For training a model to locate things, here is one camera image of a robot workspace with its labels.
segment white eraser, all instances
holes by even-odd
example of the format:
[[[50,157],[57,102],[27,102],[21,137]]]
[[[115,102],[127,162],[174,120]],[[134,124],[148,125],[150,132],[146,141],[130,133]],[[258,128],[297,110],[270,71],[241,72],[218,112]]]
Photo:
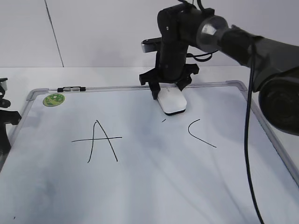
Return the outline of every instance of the white eraser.
[[[178,87],[161,88],[157,99],[167,115],[182,113],[186,110],[187,100]]]

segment green sticker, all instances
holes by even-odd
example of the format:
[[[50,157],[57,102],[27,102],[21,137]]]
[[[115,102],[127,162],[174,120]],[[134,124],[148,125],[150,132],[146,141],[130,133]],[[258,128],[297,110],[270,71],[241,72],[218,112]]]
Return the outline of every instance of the green sticker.
[[[61,105],[63,102],[64,102],[64,95],[59,93],[51,94],[43,100],[43,104],[45,106],[50,106],[50,107]]]

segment whiteboard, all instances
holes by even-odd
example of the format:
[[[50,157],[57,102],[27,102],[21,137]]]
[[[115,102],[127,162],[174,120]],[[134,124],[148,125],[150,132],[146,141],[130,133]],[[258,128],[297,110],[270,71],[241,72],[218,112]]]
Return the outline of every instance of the whiteboard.
[[[66,67],[152,67],[155,53],[144,54],[141,41],[160,37],[158,12],[177,0],[49,0],[59,48]],[[202,0],[229,25],[256,35],[299,45],[298,0]],[[190,48],[198,55],[198,49]],[[205,66],[238,65],[223,53]]]
[[[66,93],[56,107],[37,96],[0,173],[1,223],[258,224],[241,91],[183,93],[186,112],[171,117],[148,89]],[[118,161],[96,123],[88,163],[96,120]],[[249,159],[265,223],[297,224],[298,187],[253,113]]]

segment black robotic arm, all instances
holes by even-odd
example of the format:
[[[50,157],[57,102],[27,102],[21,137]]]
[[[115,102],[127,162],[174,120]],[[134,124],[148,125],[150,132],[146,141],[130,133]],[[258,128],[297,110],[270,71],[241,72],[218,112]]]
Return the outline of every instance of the black robotic arm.
[[[189,46],[211,53],[217,50],[250,67],[251,44],[256,47],[253,92],[259,91],[261,110],[277,129],[299,135],[299,47],[250,34],[236,26],[228,27],[214,9],[198,10],[182,4],[163,9],[157,17],[162,38],[142,42],[144,52],[157,51],[156,65],[140,75],[149,83],[156,99],[159,83],[176,83],[183,90],[197,74],[196,64],[186,64]]]

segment black marker stroke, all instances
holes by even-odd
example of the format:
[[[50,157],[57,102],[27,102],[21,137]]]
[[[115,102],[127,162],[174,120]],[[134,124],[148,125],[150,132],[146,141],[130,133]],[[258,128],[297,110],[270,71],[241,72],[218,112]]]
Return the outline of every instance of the black marker stroke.
[[[95,129],[95,125],[96,125],[96,124],[99,124],[99,126],[101,127],[102,131],[104,132],[104,134],[105,134],[105,136],[106,136],[105,138],[100,138],[100,139],[95,139],[95,138],[94,138],[94,129]],[[118,162],[118,159],[117,159],[117,157],[116,157],[116,154],[115,154],[115,151],[114,151],[114,149],[113,149],[113,146],[112,146],[112,144],[111,144],[111,142],[110,142],[110,139],[121,139],[121,138],[122,138],[122,137],[112,137],[112,138],[109,138],[108,135],[106,134],[104,128],[102,127],[102,125],[99,123],[98,120],[96,120],[96,122],[93,124],[93,138],[92,138],[92,139],[80,139],[80,140],[74,140],[74,141],[72,141],[72,142],[77,142],[77,141],[93,141],[93,142],[92,142],[92,148],[91,148],[90,155],[89,155],[89,159],[88,159],[88,162],[87,162],[87,163],[89,163],[89,162],[90,162],[90,159],[92,158],[92,154],[93,154],[93,145],[94,145],[94,141],[95,141],[95,140],[108,140],[108,142],[109,142],[109,144],[110,144],[110,147],[111,147],[111,149],[112,149],[112,151],[113,151],[113,154],[114,154],[114,156],[115,156],[115,159],[116,159],[116,161]]]
[[[95,125],[96,125],[96,124],[97,124],[97,122],[95,122],[95,123],[93,124],[93,143],[94,143],[94,128],[95,128]],[[91,149],[91,151],[90,151],[89,160],[88,160],[87,163],[89,163],[89,162],[90,162],[90,159],[92,158],[92,154],[93,154],[93,143],[92,143],[92,149]]]
[[[97,120],[97,123],[99,124],[99,126],[100,126],[101,129],[103,130],[104,134],[106,135],[106,138],[107,138],[107,140],[109,141],[109,144],[110,144],[110,147],[111,147],[111,149],[112,149],[112,151],[113,151],[113,154],[114,154],[114,156],[115,156],[115,159],[116,159],[116,161],[118,162],[118,159],[117,159],[117,157],[116,157],[116,154],[115,154],[115,151],[114,151],[114,149],[113,149],[113,146],[112,146],[112,144],[111,144],[111,142],[110,142],[110,139],[108,138],[108,135],[106,134],[105,130],[103,129],[102,125],[99,123],[98,120]]]
[[[112,137],[112,138],[102,138],[102,139],[79,139],[79,140],[74,140],[74,141],[71,141],[71,142],[92,141],[92,140],[107,140],[107,139],[122,139],[122,137]]]
[[[200,119],[198,119],[198,120],[192,122],[192,123],[188,126],[188,132],[189,132],[189,134],[190,134],[192,137],[194,137],[194,138],[196,138],[196,139],[198,139],[198,140],[200,140],[200,141],[202,141],[202,142],[208,144],[209,146],[212,146],[212,147],[214,147],[214,148],[217,148],[216,146],[213,146],[212,144],[210,144],[210,143],[208,143],[208,142],[206,142],[206,141],[203,141],[202,139],[200,139],[200,138],[194,136],[193,134],[191,134],[191,132],[190,132],[190,127],[191,127],[191,125],[193,125],[193,124],[194,124],[195,122],[197,122],[197,121],[200,121]]]

